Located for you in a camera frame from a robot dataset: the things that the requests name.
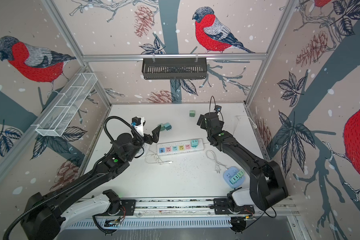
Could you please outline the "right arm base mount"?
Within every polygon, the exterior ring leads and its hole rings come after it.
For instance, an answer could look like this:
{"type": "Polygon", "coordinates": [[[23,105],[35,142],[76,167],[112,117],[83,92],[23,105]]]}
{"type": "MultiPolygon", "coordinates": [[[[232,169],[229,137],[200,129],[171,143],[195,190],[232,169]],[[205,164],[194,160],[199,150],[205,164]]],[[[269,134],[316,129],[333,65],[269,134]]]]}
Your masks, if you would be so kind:
{"type": "Polygon", "coordinates": [[[214,210],[216,215],[253,215],[255,213],[252,205],[238,206],[233,198],[227,197],[213,199],[213,204],[209,208],[214,210]]]}

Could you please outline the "teal plug adapter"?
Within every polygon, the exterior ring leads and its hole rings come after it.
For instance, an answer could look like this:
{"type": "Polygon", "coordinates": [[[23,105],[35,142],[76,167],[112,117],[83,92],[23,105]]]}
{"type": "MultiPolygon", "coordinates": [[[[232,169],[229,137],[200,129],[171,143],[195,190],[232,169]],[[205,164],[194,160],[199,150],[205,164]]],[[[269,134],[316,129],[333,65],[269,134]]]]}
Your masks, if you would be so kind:
{"type": "Polygon", "coordinates": [[[172,125],[170,123],[165,123],[164,127],[165,127],[166,131],[169,131],[172,129],[172,125]]]}
{"type": "Polygon", "coordinates": [[[239,181],[241,179],[241,176],[239,175],[234,175],[233,177],[230,178],[230,183],[232,185],[234,185],[237,181],[239,181]]]}
{"type": "Polygon", "coordinates": [[[196,148],[199,145],[199,141],[198,140],[191,140],[191,147],[192,148],[196,148]]]}

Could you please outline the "blue square socket cube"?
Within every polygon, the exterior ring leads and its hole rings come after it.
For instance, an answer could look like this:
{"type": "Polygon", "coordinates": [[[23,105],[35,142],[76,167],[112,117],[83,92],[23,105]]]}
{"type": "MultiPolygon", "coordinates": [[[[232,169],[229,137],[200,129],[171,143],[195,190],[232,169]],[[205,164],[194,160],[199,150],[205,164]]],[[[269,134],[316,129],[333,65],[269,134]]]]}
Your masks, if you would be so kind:
{"type": "Polygon", "coordinates": [[[245,171],[232,166],[223,173],[223,178],[232,189],[237,189],[245,181],[245,171]]]}

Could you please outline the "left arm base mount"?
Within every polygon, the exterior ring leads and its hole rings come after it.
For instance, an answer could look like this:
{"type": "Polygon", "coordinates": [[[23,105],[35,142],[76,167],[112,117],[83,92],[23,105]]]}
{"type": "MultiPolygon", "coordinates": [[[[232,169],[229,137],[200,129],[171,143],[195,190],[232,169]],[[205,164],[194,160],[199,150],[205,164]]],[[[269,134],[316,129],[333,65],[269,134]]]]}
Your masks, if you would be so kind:
{"type": "Polygon", "coordinates": [[[102,192],[107,197],[109,206],[95,216],[133,216],[137,201],[134,199],[121,199],[113,190],[105,190],[102,192]]]}

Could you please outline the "white multicolour power strip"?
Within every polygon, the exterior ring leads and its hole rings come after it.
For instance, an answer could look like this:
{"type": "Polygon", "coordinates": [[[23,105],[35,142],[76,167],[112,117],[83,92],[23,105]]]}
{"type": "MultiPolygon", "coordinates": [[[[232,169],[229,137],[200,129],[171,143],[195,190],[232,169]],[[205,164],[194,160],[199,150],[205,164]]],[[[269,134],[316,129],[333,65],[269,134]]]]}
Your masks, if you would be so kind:
{"type": "Polygon", "coordinates": [[[191,147],[191,140],[157,144],[157,155],[169,156],[169,155],[177,155],[177,154],[188,154],[188,153],[203,151],[205,149],[203,139],[192,139],[192,140],[199,141],[199,145],[196,148],[191,147]]]}

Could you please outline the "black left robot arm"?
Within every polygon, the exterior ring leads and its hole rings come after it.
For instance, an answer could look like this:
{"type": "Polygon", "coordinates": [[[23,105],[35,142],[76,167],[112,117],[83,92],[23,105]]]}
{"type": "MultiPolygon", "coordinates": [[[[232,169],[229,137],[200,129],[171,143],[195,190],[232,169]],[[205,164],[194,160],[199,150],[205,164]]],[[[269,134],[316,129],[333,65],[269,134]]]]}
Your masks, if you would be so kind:
{"type": "Polygon", "coordinates": [[[130,166],[144,145],[159,141],[161,126],[150,135],[144,133],[145,120],[134,117],[131,123],[111,116],[105,119],[103,129],[110,139],[111,149],[95,162],[93,168],[68,185],[46,195],[36,193],[27,202],[24,213],[6,229],[8,240],[17,224],[21,224],[29,240],[53,240],[65,228],[88,216],[111,211],[118,212],[120,198],[113,190],[106,190],[92,201],[79,202],[95,188],[115,179],[130,166]]]}

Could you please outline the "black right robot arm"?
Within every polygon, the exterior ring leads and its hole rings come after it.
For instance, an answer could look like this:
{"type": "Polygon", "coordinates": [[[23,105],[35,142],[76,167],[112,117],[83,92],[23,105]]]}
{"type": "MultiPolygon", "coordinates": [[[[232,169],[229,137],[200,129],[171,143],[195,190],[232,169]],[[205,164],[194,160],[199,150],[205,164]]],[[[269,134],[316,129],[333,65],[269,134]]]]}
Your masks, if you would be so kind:
{"type": "Polygon", "coordinates": [[[289,196],[280,166],[257,157],[224,131],[224,122],[216,112],[200,115],[197,125],[207,131],[207,140],[212,146],[230,156],[248,174],[249,194],[260,210],[265,211],[289,196]]]}

